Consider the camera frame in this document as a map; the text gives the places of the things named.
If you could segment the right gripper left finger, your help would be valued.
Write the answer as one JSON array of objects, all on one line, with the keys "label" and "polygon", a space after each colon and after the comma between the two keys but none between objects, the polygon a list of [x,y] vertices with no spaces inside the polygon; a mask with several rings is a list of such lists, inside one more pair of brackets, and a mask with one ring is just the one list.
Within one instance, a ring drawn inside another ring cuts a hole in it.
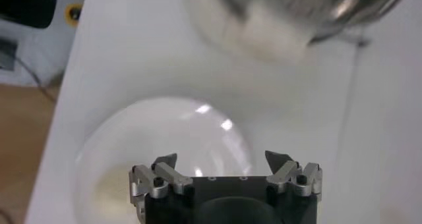
[{"label": "right gripper left finger", "polygon": [[156,158],[150,167],[134,165],[129,171],[130,203],[137,213],[144,213],[144,199],[162,199],[168,196],[170,189],[182,196],[193,195],[193,178],[182,175],[175,170],[177,154]]}]

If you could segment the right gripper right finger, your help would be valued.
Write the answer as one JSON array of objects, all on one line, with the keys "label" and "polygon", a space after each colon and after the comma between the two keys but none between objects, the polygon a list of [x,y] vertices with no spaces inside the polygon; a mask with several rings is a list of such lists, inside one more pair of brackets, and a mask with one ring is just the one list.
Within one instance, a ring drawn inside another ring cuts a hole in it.
[{"label": "right gripper right finger", "polygon": [[265,151],[265,158],[272,172],[266,177],[268,186],[277,194],[292,191],[295,196],[322,198],[322,168],[318,163],[308,163],[304,168],[287,154]]}]

